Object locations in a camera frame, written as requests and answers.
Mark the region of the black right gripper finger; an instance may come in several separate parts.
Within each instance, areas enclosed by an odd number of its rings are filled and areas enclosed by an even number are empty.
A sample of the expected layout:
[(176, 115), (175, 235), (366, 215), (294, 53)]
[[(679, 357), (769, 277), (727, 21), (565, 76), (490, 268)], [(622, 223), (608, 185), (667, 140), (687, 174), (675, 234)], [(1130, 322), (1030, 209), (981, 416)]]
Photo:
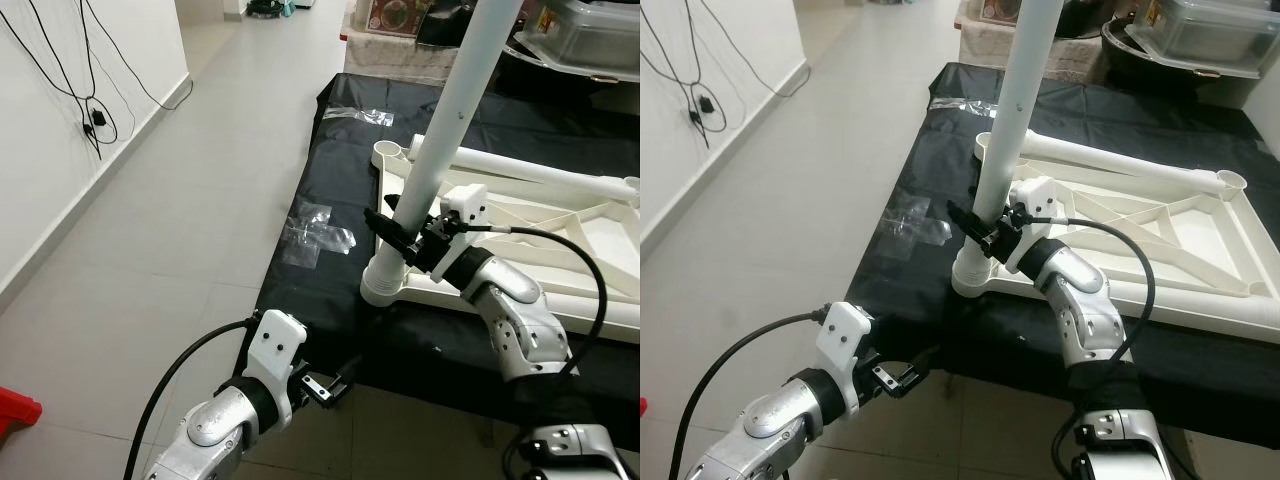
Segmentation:
[(948, 218), (969, 241), (978, 244), (980, 251), (989, 251), (992, 243), (998, 238), (996, 227), (984, 224), (973, 211), (965, 210), (951, 200), (948, 201)]
[(406, 230), (399, 223), (370, 207), (364, 210), (364, 220), (370, 232), (401, 257), (416, 256), (416, 234)]

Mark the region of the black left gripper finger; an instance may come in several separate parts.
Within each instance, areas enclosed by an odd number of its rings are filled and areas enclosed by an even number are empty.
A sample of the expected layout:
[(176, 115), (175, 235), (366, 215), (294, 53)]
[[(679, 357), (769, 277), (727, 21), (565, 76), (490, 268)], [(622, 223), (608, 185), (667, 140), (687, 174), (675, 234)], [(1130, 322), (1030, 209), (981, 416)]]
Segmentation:
[(915, 390), (931, 375), (940, 351), (938, 346), (923, 349), (902, 362), (904, 369), (897, 374), (882, 367), (882, 392), (887, 396), (906, 396)]
[(308, 371), (308, 398), (316, 403), (339, 403), (356, 384), (364, 356), (356, 355), (330, 375), (330, 383), (323, 385), (315, 371)]

